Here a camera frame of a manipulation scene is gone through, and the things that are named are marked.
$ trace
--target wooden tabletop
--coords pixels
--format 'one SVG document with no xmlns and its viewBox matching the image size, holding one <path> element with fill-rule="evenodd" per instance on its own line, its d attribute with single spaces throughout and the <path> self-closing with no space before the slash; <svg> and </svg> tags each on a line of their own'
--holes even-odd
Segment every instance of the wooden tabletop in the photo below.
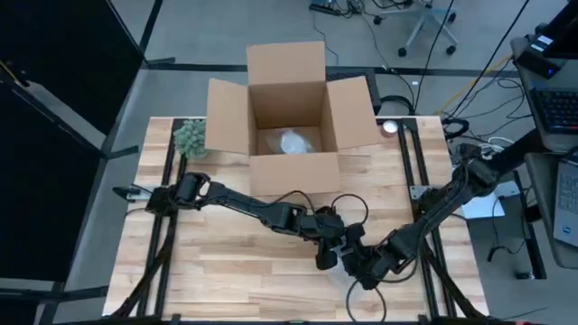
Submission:
<svg viewBox="0 0 578 325">
<path fill-rule="evenodd" d="M 172 117 L 151 118 L 136 184 L 161 183 L 172 121 Z M 440 119 L 417 117 L 417 122 L 430 182 L 443 185 L 450 180 L 452 166 Z M 409 134 L 407 141 L 412 143 Z M 419 180 L 413 146 L 409 146 L 415 179 Z M 175 182 L 179 161 L 175 156 L 171 183 Z M 342 150 L 339 165 L 342 192 L 359 195 L 370 209 L 364 244 L 376 244 L 394 228 L 412 222 L 396 137 L 383 138 L 380 144 Z M 189 162 L 187 171 L 205 172 L 214 181 L 248 194 L 245 155 L 211 153 L 202 161 Z M 311 197 L 313 204 L 320 207 L 331 204 L 338 194 Z M 304 203 L 297 196 L 289 200 Z M 132 204 L 129 209 L 143 205 Z M 363 218 L 363 206 L 353 198 L 340 200 L 337 210 L 346 223 Z M 154 216 L 145 212 L 135 212 L 126 218 L 104 314 L 118 308 L 140 280 L 153 219 Z M 473 305 L 487 314 L 465 221 L 450 217 L 440 226 L 440 231 L 451 277 Z M 181 211 L 163 317 L 169 319 L 173 313 L 180 313 L 184 320 L 349 320 L 345 294 L 353 279 L 339 267 L 317 270 L 316 252 L 312 243 L 276 234 L 253 218 L 229 209 L 208 206 L 202 211 Z M 439 309 L 444 312 L 441 285 L 435 276 L 434 280 Z M 152 313 L 157 281 L 158 273 L 151 290 L 149 313 Z M 400 284 L 382 283 L 379 289 L 386 298 L 387 320 L 416 320 L 418 314 L 429 314 L 419 268 L 411 280 Z M 364 292 L 358 287 L 351 302 L 358 320 L 380 319 L 383 311 L 375 292 Z"/>
</svg>

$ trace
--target box flap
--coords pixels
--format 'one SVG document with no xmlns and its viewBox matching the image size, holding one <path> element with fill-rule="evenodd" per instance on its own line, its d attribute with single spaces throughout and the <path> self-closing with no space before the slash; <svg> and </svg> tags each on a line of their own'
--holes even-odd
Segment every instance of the box flap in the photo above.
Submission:
<svg viewBox="0 0 578 325">
<path fill-rule="evenodd" d="M 247 47 L 249 85 L 325 81 L 325 44 L 295 42 Z"/>
<path fill-rule="evenodd" d="M 365 77 L 328 82 L 327 91 L 337 146 L 378 144 L 379 131 Z"/>
<path fill-rule="evenodd" d="M 247 87 L 224 80 L 210 79 L 205 147 L 211 150 L 249 154 L 248 119 Z"/>
<path fill-rule="evenodd" d="M 252 156 L 251 195 L 282 195 L 291 190 L 325 193 L 340 190 L 336 153 Z"/>
</svg>

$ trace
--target open cardboard box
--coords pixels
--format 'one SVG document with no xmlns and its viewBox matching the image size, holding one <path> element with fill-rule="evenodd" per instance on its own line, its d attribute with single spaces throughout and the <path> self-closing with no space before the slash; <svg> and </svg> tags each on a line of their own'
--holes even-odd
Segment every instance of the open cardboard box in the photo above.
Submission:
<svg viewBox="0 0 578 325">
<path fill-rule="evenodd" d="M 251 195 L 340 190 L 339 149 L 376 144 L 365 78 L 326 82 L 323 42 L 247 48 L 249 86 L 211 79 L 205 146 L 249 155 Z M 268 135 L 292 128 L 315 153 L 273 154 Z"/>
</svg>

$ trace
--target green plant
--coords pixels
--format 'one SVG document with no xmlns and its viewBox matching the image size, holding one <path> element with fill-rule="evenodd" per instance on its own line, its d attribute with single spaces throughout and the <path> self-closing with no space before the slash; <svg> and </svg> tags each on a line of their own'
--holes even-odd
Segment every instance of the green plant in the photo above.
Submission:
<svg viewBox="0 0 578 325">
<path fill-rule="evenodd" d="M 174 131 L 174 147 L 187 159 L 201 159 L 209 154 L 205 149 L 205 128 L 207 122 L 186 120 L 184 125 Z"/>
</svg>

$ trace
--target plastic bag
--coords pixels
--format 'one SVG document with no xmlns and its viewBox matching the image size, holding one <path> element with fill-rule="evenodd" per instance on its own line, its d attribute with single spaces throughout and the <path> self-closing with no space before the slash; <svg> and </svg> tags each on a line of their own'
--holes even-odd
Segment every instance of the plastic bag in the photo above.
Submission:
<svg viewBox="0 0 578 325">
<path fill-rule="evenodd" d="M 280 136 L 268 136 L 267 144 L 273 153 L 277 154 L 303 154 L 314 153 L 315 149 L 302 135 L 297 134 L 294 130 L 283 131 Z"/>
</svg>

